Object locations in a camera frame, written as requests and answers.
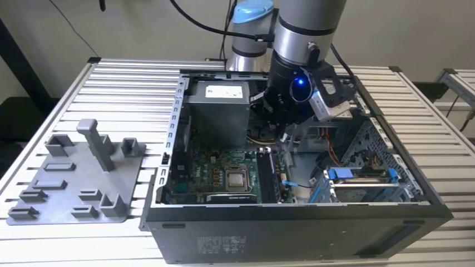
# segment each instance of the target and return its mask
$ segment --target gray 3d printed holder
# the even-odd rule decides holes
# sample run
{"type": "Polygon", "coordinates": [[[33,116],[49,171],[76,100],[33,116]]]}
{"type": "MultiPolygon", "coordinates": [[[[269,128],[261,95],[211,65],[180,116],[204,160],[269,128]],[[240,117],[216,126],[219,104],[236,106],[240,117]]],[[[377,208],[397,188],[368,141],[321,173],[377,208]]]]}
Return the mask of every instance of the gray 3d printed holder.
{"type": "Polygon", "coordinates": [[[96,127],[93,119],[77,124],[87,142],[52,135],[49,155],[8,212],[9,225],[125,221],[145,145],[135,138],[112,143],[96,127]]]}

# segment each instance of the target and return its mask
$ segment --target motherboard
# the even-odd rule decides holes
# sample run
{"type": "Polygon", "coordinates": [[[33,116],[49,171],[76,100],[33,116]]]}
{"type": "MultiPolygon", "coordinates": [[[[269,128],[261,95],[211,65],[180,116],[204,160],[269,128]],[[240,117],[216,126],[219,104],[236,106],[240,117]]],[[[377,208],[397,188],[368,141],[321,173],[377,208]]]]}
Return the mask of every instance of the motherboard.
{"type": "Polygon", "coordinates": [[[281,184],[287,168],[277,159],[277,153],[265,156],[275,160],[261,164],[263,155],[256,151],[195,147],[189,177],[168,181],[167,202],[177,205],[256,204],[267,202],[268,194],[276,194],[277,201],[287,202],[292,195],[281,184]]]}

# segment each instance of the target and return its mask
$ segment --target white label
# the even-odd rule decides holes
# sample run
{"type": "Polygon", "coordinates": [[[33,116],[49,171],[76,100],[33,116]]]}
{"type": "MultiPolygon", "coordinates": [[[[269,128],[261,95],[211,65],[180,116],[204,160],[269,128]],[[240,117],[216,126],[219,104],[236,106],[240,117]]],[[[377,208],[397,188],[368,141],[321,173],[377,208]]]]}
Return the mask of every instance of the white label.
{"type": "Polygon", "coordinates": [[[243,98],[243,87],[208,85],[205,98],[243,98]]]}
{"type": "Polygon", "coordinates": [[[247,236],[197,236],[199,254],[243,254],[247,236]]]}

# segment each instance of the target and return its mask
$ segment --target slotted aluminum surface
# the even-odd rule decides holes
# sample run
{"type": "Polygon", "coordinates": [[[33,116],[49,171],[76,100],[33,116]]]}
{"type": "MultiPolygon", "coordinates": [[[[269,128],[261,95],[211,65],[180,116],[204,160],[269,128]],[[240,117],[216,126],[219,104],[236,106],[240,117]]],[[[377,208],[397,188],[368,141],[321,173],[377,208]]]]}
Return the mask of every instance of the slotted aluminum surface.
{"type": "MultiPolygon", "coordinates": [[[[140,232],[137,226],[152,168],[160,164],[167,113],[180,68],[219,70],[223,66],[209,62],[101,60],[99,64],[84,68],[37,135],[0,180],[0,189],[4,188],[0,195],[0,263],[34,267],[165,265],[151,234],[140,232]],[[81,118],[97,119],[99,131],[107,133],[112,141],[136,137],[147,143],[131,219],[121,224],[8,226],[6,212],[16,205],[17,195],[45,158],[45,139],[52,132],[61,132],[73,141],[83,140],[81,135],[75,133],[81,118]]],[[[455,219],[388,261],[305,261],[232,266],[475,266],[473,148],[465,144],[467,140],[440,117],[403,75],[387,67],[352,69],[451,208],[455,219]]]]}

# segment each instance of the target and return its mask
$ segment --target open computer tower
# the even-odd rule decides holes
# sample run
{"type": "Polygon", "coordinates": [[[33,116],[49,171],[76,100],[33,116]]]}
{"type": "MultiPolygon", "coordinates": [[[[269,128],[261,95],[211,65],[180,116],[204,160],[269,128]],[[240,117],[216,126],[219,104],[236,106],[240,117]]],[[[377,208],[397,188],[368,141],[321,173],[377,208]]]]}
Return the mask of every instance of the open computer tower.
{"type": "Polygon", "coordinates": [[[388,258],[452,218],[364,86],[340,79],[351,110],[271,142],[265,73],[181,71],[140,224],[167,263],[388,258]]]}

